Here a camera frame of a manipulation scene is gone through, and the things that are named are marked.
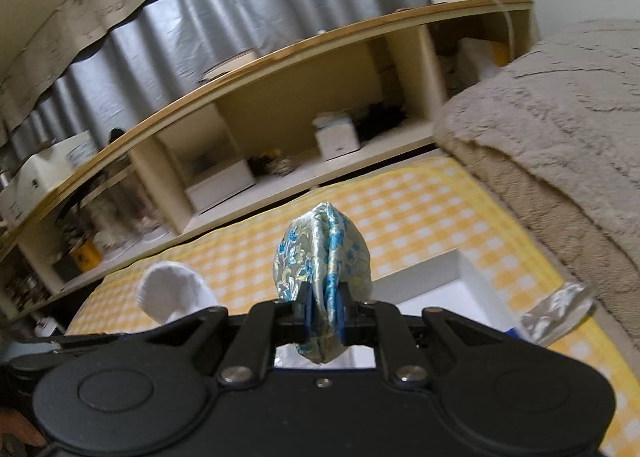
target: curtain fold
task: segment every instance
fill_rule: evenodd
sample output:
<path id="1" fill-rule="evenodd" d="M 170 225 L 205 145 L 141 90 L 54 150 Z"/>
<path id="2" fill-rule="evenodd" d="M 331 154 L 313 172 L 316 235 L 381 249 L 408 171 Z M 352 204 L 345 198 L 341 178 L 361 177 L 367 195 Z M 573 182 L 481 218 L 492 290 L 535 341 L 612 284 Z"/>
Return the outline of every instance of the curtain fold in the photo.
<path id="1" fill-rule="evenodd" d="M 84 49 L 0 149 L 15 171 L 52 140 L 89 130 L 99 147 L 198 86 L 206 69 L 425 0 L 148 0 Z"/>

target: gingham cloth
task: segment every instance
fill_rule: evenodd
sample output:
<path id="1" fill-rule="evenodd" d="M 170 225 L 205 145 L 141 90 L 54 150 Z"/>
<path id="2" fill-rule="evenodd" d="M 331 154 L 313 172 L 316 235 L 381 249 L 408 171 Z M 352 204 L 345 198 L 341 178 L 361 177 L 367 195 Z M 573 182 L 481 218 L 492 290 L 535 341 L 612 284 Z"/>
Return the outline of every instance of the gingham cloth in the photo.
<path id="1" fill-rule="evenodd" d="M 562 284 L 523 228 L 456 161 L 431 158 L 313 190 L 113 273 L 81 307 L 68 334 L 155 327 L 136 306 L 135 296 L 142 273 L 158 260 L 176 260 L 198 271 L 231 314 L 276 298 L 271 277 L 276 247 L 287 225 L 322 201 L 334 204 L 363 234 L 373 279 L 458 247 L 518 314 Z M 602 450 L 609 456 L 638 457 L 640 384 L 615 345 L 588 319 L 552 348 L 607 376 L 618 405 Z"/>

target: small screw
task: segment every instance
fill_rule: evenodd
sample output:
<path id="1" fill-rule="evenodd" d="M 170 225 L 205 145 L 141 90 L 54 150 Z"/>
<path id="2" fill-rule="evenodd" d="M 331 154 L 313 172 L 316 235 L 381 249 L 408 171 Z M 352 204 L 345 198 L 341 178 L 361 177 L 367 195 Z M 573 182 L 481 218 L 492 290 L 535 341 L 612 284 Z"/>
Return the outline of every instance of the small screw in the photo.
<path id="1" fill-rule="evenodd" d="M 396 371 L 396 377 L 403 383 L 414 383 L 427 377 L 427 371 L 418 365 L 405 365 Z"/>
<path id="2" fill-rule="evenodd" d="M 236 365 L 234 367 L 227 367 L 220 373 L 220 377 L 225 383 L 236 385 L 238 383 L 244 383 L 254 377 L 249 367 L 243 367 L 242 365 Z"/>
<path id="3" fill-rule="evenodd" d="M 333 385 L 333 382 L 328 377 L 318 377 L 316 379 L 316 387 L 319 389 L 328 389 L 331 385 Z"/>

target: hand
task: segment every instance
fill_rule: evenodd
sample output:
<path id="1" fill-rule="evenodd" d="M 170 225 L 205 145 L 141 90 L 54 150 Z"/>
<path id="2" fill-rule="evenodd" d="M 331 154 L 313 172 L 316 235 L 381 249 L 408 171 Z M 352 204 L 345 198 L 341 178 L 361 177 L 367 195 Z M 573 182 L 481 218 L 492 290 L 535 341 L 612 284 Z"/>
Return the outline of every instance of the hand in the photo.
<path id="1" fill-rule="evenodd" d="M 47 443 L 36 427 L 13 408 L 0 408 L 0 434 L 5 433 L 31 446 L 44 446 Z"/>

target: beige valance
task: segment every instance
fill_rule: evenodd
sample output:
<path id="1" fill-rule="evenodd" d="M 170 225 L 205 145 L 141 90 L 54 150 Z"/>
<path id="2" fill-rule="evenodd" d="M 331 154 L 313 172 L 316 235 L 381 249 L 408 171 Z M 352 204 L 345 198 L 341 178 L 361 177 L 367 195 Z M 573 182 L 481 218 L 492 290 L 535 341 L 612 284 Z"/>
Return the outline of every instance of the beige valance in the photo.
<path id="1" fill-rule="evenodd" d="M 0 117 L 9 130 L 84 47 L 103 37 L 145 0 L 66 0 L 14 60 L 0 86 Z M 0 127 L 0 145 L 6 134 Z"/>

